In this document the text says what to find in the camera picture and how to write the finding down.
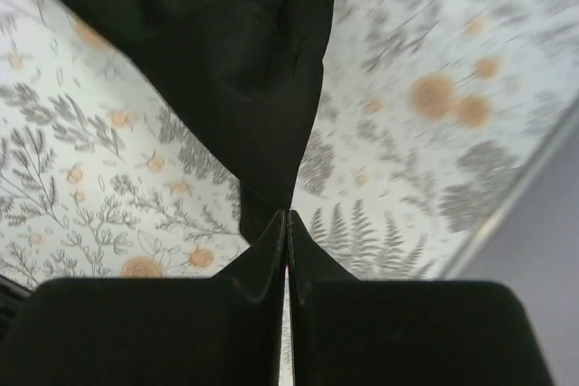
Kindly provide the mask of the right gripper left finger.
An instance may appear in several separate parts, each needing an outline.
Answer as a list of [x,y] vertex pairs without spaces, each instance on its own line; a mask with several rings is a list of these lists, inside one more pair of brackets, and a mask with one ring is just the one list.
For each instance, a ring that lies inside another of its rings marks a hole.
[[209,278],[58,278],[21,304],[4,385],[274,385],[286,216]]

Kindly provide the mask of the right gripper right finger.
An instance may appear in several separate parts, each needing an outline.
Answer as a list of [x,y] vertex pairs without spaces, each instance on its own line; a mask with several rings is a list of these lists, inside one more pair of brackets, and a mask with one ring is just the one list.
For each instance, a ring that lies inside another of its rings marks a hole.
[[527,312],[489,281],[361,280],[287,229],[298,385],[549,385]]

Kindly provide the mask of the black t-shirt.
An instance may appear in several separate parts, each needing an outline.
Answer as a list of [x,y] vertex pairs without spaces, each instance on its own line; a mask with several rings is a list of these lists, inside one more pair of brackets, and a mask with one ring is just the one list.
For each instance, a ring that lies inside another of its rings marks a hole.
[[291,204],[334,0],[61,0],[123,52],[239,180],[255,242]]

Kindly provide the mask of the floral table cloth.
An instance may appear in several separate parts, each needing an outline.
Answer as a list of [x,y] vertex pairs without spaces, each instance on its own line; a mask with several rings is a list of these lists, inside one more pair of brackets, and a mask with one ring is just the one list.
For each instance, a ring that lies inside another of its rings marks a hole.
[[[435,278],[578,98],[578,0],[336,0],[294,207],[361,278]],[[207,276],[235,178],[57,0],[1,0],[1,270]]]

